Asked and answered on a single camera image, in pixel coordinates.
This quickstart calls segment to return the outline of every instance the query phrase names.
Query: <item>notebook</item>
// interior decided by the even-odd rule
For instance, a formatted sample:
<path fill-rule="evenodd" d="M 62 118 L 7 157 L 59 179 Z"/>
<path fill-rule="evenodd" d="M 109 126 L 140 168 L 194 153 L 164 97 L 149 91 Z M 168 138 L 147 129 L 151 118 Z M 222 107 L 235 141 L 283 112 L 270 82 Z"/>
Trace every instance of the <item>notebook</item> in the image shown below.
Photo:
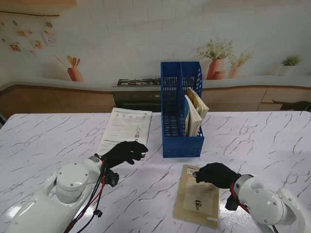
<path fill-rule="evenodd" d="M 202 118 L 194 108 L 191 100 L 187 95 L 184 98 L 184 115 L 185 118 L 185 136 L 195 137 L 198 134 L 199 128 L 202 123 Z"/>
<path fill-rule="evenodd" d="M 113 108 L 96 153 L 104 155 L 123 141 L 147 145 L 152 112 Z"/>
<path fill-rule="evenodd" d="M 199 167 L 183 166 L 173 217 L 217 228 L 219 188 L 211 183 L 197 183 L 192 175 L 195 171 Z"/>
<path fill-rule="evenodd" d="M 209 111 L 209 108 L 203 102 L 203 100 L 199 97 L 199 95 L 190 87 L 187 89 L 187 96 L 193 103 L 194 108 L 198 111 L 199 115 L 202 119 L 206 116 L 206 113 Z"/>

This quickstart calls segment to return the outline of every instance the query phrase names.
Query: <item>wooden cabinet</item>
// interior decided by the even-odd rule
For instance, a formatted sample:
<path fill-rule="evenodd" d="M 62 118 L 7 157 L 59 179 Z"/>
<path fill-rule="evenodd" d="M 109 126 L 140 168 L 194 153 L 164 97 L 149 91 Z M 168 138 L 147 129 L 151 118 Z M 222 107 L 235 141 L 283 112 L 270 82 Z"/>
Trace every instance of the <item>wooden cabinet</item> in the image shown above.
<path fill-rule="evenodd" d="M 0 0 L 0 4 L 23 4 L 32 6 L 76 5 L 76 0 Z"/>
<path fill-rule="evenodd" d="M 111 92 L 53 90 L 64 113 L 110 113 L 115 107 Z"/>
<path fill-rule="evenodd" d="M 0 96 L 0 113 L 9 118 L 16 113 L 62 113 L 53 92 L 17 87 Z"/>
<path fill-rule="evenodd" d="M 39 86 L 11 86 L 0 92 L 0 113 L 110 113 L 111 92 L 82 91 Z"/>
<path fill-rule="evenodd" d="M 257 111 L 266 86 L 204 89 L 202 100 L 211 112 Z"/>
<path fill-rule="evenodd" d="M 279 102 L 311 102 L 311 88 L 304 87 L 268 87 L 267 92 L 262 99 L 262 103 Z"/>
<path fill-rule="evenodd" d="M 258 112 L 280 111 L 282 104 L 261 103 L 257 109 Z"/>
<path fill-rule="evenodd" d="M 76 0 L 0 0 L 0 11 L 49 16 L 75 5 Z"/>

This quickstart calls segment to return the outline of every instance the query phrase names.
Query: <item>marble countertop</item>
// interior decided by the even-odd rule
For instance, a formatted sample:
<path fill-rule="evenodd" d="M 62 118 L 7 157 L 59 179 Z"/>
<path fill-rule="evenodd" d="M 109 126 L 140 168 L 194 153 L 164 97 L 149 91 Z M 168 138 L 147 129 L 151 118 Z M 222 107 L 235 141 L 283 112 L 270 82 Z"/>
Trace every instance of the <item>marble countertop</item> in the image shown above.
<path fill-rule="evenodd" d="M 0 130 L 0 232 L 57 169 L 93 155 L 109 114 L 16 114 Z M 161 116 L 154 114 L 145 161 L 122 164 L 120 182 L 105 186 L 86 233 L 258 233 L 241 208 L 225 209 L 229 191 L 220 191 L 219 227 L 173 218 L 183 164 L 221 162 L 241 173 L 257 174 L 273 190 L 289 188 L 311 210 L 311 115 L 308 112 L 208 113 L 200 158 L 163 159 Z M 76 224 L 77 232 L 92 210 Z M 279 232 L 295 232 L 279 227 Z"/>

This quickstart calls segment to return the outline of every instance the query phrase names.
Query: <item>potted plant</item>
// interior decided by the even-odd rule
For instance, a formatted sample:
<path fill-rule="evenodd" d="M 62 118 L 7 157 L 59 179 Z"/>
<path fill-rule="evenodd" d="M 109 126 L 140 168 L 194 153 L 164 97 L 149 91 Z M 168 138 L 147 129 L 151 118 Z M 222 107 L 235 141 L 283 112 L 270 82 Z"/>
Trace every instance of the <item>potted plant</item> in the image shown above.
<path fill-rule="evenodd" d="M 219 37 L 216 40 L 210 40 L 205 47 L 198 48 L 198 53 L 204 57 L 212 59 L 208 68 L 207 80 L 222 79 L 224 75 L 215 75 L 215 72 L 223 71 L 224 58 L 232 53 L 232 41 L 221 40 Z"/>
<path fill-rule="evenodd" d="M 289 76 L 294 69 L 294 66 L 298 65 L 302 61 L 300 55 L 290 55 L 282 61 L 281 69 L 278 73 L 279 76 Z"/>
<path fill-rule="evenodd" d="M 241 66 L 243 66 L 248 60 L 250 60 L 254 55 L 254 51 L 248 53 L 246 50 L 236 57 L 234 54 L 230 55 L 231 68 L 229 72 L 229 78 L 233 79 L 239 75 Z"/>

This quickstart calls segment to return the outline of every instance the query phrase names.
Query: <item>paper document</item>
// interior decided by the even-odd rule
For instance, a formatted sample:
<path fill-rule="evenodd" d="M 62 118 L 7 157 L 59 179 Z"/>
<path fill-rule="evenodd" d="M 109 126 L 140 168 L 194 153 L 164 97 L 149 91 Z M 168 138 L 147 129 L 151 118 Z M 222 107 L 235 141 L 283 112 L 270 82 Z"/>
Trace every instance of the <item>paper document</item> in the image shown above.
<path fill-rule="evenodd" d="M 186 98 L 184 98 L 184 118 L 185 118 L 185 136 L 187 136 L 188 122 L 189 122 L 189 104 Z"/>
<path fill-rule="evenodd" d="M 193 103 L 194 108 L 200 114 L 201 118 L 204 119 L 206 113 L 209 111 L 209 108 L 203 102 L 203 100 L 199 97 L 199 95 L 190 87 L 187 89 L 187 96 Z"/>
<path fill-rule="evenodd" d="M 147 145 L 152 112 L 113 108 L 96 153 L 101 156 L 123 141 Z"/>
<path fill-rule="evenodd" d="M 199 167 L 183 167 L 173 217 L 217 228 L 219 188 L 211 183 L 197 183 L 194 171 L 199 171 Z"/>
<path fill-rule="evenodd" d="M 199 128 L 202 123 L 202 118 L 200 117 L 199 113 L 195 110 L 192 102 L 190 101 L 189 97 L 185 95 L 185 102 L 188 103 L 189 106 L 189 119 L 187 120 L 185 117 L 185 126 L 187 126 L 187 134 L 186 136 L 195 137 L 198 134 Z"/>

